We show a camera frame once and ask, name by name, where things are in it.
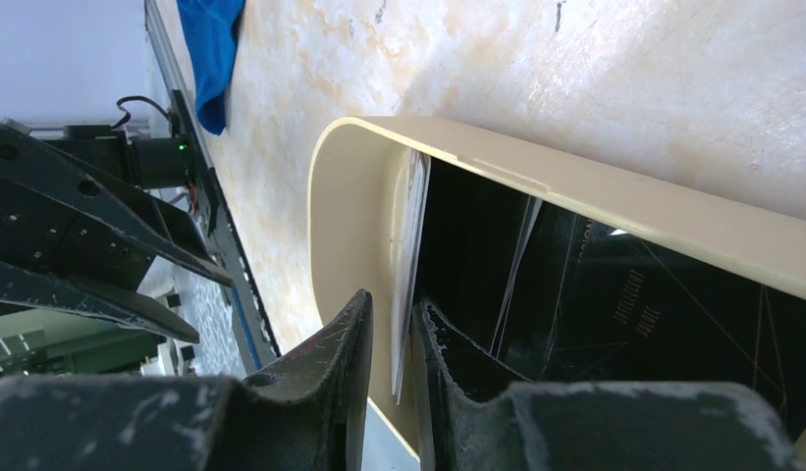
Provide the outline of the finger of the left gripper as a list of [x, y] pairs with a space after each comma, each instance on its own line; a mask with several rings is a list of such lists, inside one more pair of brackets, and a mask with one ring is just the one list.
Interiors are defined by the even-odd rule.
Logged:
[[113, 236], [203, 278], [223, 286], [233, 283], [233, 277], [208, 254], [187, 212], [1, 123], [0, 180], [98, 223]]
[[0, 303], [114, 322], [198, 343], [197, 329], [159, 301], [81, 276], [66, 279], [0, 261]]

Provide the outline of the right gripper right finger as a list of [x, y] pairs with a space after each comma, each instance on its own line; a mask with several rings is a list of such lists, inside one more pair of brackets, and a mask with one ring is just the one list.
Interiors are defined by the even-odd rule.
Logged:
[[432, 303], [411, 315], [422, 466], [796, 470], [772, 408], [734, 383], [531, 382]]

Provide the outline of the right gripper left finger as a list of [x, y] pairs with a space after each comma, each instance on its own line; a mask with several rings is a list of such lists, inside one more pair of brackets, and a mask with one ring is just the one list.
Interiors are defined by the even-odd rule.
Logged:
[[0, 379], [0, 470], [357, 470], [373, 299], [230, 376]]

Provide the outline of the beige oval tray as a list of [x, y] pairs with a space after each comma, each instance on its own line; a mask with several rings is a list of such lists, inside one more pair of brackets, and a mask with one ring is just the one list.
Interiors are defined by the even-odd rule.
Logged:
[[806, 221], [427, 117], [334, 121], [307, 206], [422, 469], [806, 470]]

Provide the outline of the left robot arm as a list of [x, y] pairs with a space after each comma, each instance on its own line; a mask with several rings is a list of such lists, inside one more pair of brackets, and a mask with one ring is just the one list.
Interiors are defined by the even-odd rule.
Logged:
[[170, 135], [150, 138], [130, 138], [122, 124], [40, 138], [0, 122], [0, 316], [46, 309], [198, 342], [193, 326], [138, 290], [159, 258], [233, 282], [190, 214], [155, 196], [201, 175], [179, 92], [166, 117]]

